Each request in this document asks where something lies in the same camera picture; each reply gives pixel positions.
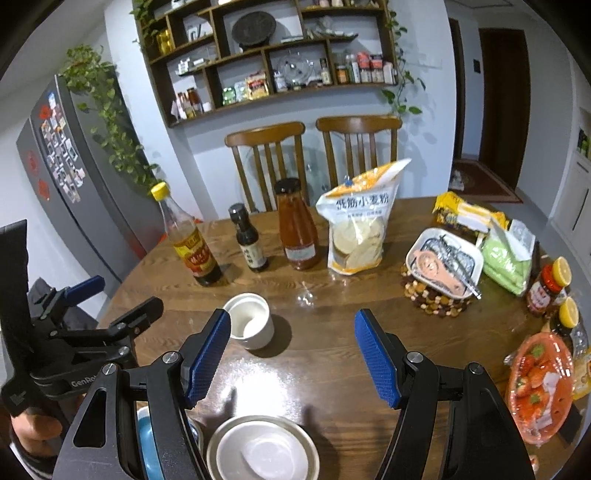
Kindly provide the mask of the person's left hand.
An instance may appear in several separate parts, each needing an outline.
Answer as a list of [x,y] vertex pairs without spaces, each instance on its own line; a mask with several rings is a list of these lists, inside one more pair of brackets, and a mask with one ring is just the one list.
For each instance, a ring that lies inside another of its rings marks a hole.
[[50,458],[57,455],[52,442],[62,432],[62,424],[58,419],[24,411],[11,418],[11,426],[21,447],[31,456]]

